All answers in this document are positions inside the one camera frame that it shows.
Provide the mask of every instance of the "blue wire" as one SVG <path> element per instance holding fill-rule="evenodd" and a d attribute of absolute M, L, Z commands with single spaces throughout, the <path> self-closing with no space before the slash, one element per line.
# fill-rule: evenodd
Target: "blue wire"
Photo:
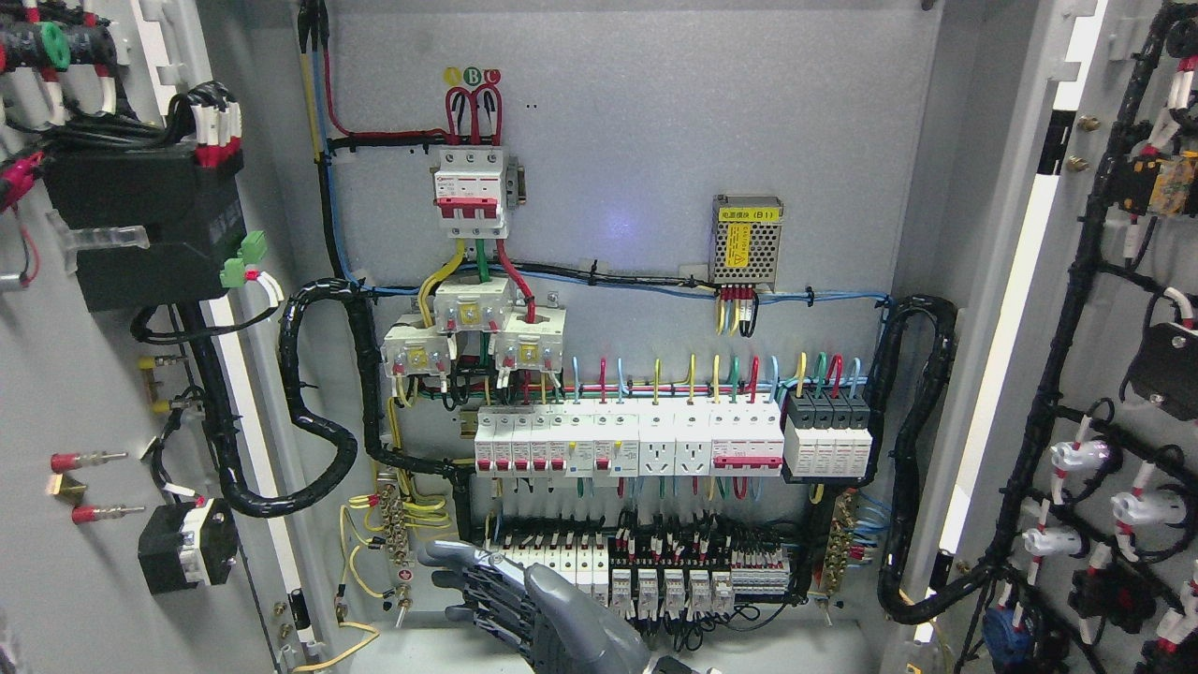
<path fill-rule="evenodd" d="M 579 357 L 570 357 L 574 362 L 574 402 L 582 397 L 582 381 L 579 379 Z"/>
<path fill-rule="evenodd" d="M 769 360 L 774 364 L 774 387 L 769 390 L 769 400 L 778 400 L 778 384 L 782 381 L 782 374 L 778 370 L 778 357 L 769 357 Z"/>
<path fill-rule="evenodd" d="M 857 382 L 861 378 L 861 359 L 853 359 L 853 383 L 848 387 L 848 397 L 857 397 Z"/>

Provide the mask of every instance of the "yellow wire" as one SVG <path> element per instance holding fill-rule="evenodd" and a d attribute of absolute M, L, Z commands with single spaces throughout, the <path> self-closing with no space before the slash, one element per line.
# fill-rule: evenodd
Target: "yellow wire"
<path fill-rule="evenodd" d="M 353 581 L 357 582 L 358 587 L 362 588 L 363 593 L 370 595 L 376 600 L 381 600 L 383 599 L 383 594 L 371 589 L 370 585 L 367 585 L 367 582 L 363 581 L 362 576 L 358 573 L 357 559 L 359 552 L 362 552 L 362 546 L 353 546 L 353 552 L 350 553 L 350 559 L 345 563 L 345 566 L 350 570 L 350 573 L 353 575 Z"/>
<path fill-rule="evenodd" d="M 720 405 L 720 354 L 712 359 L 712 388 L 715 389 L 715 405 Z"/>
<path fill-rule="evenodd" d="M 373 640 L 375 640 L 375 639 L 379 638 L 379 630 L 376 627 L 374 627 L 373 625 L 365 625 L 365 624 L 362 624 L 362 623 L 349 623 L 349 621 L 345 621 L 345 623 L 338 623 L 338 626 L 339 627 L 353 627 L 355 630 L 362 630 L 363 632 L 365 632 L 365 636 L 362 637 L 361 642 L 358 642 L 358 643 L 353 644 L 352 646 L 345 649 L 344 651 L 341 651 L 341 655 L 338 655 L 337 657 L 334 657 L 332 660 L 326 660 L 325 662 L 317 662 L 316 664 L 301 664 L 300 667 L 296 667 L 291 672 L 292 673 L 296 673 L 296 672 L 320 672 L 321 669 L 328 669 L 329 667 L 333 667 L 334 664 L 338 664 L 339 662 L 341 662 L 346 657 L 350 657 L 351 655 L 353 655 L 353 654 L 358 652 L 359 650 L 367 648 L 367 645 L 370 644 L 370 642 L 373 642 Z"/>
<path fill-rule="evenodd" d="M 690 375 L 686 376 L 686 387 L 690 388 L 690 395 L 686 397 L 686 405 L 695 405 L 695 354 L 690 356 Z"/>
<path fill-rule="evenodd" d="M 461 260 L 466 256 L 466 239 L 458 238 L 458 244 L 454 249 L 454 254 L 449 257 L 441 268 L 434 271 L 424 283 L 420 284 L 420 291 L 416 295 L 417 305 L 420 309 L 420 316 L 424 318 L 424 327 L 432 327 L 432 311 L 429 310 L 429 292 L 432 291 L 432 286 L 441 283 L 449 274 L 458 271 L 458 266 L 461 265 Z"/>
<path fill-rule="evenodd" d="M 397 377 L 395 378 L 395 397 L 399 399 L 399 405 L 404 406 L 405 408 L 412 407 L 411 403 L 407 402 L 407 378 L 406 377 Z"/>
<path fill-rule="evenodd" d="M 303 98 L 308 105 L 308 133 L 311 135 L 311 158 L 320 162 L 320 132 L 316 130 L 316 93 L 311 87 L 313 71 L 307 54 L 300 54 L 300 68 L 303 71 Z"/>

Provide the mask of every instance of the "electrical panel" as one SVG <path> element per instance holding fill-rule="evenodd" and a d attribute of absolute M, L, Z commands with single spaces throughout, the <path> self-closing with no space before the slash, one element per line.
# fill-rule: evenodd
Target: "electrical panel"
<path fill-rule="evenodd" d="M 474 462 L 479 473 L 496 475 L 778 476 L 783 447 L 779 419 L 778 406 L 764 400 L 484 407 L 479 409 Z"/>

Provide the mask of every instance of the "circuit breaker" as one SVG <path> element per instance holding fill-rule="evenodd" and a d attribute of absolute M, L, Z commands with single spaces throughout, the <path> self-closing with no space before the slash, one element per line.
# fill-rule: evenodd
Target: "circuit breaker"
<path fill-rule="evenodd" d="M 418 314 L 404 314 L 383 336 L 387 375 L 448 377 L 453 366 L 453 339 L 436 326 L 424 327 Z"/>
<path fill-rule="evenodd" d="M 441 147 L 440 158 L 434 184 L 441 229 L 452 238 L 507 238 L 514 159 L 494 145 Z"/>
<path fill-rule="evenodd" d="M 437 328 L 441 332 L 498 332 L 512 310 L 512 280 L 497 277 L 480 281 L 471 277 L 453 277 L 442 283 L 432 297 Z"/>

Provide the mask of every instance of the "yellow label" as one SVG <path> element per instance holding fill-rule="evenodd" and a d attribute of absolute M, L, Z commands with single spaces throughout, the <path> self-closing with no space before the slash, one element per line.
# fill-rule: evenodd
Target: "yellow label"
<path fill-rule="evenodd" d="M 537 345 L 520 345 L 520 363 L 537 363 Z"/>
<path fill-rule="evenodd" d="M 776 206 L 761 208 L 720 206 L 716 219 L 720 221 L 778 221 L 782 219 L 782 208 Z"/>
<path fill-rule="evenodd" d="M 752 224 L 728 223 L 728 243 L 724 249 L 724 266 L 730 268 L 749 266 L 749 249 L 752 247 Z"/>

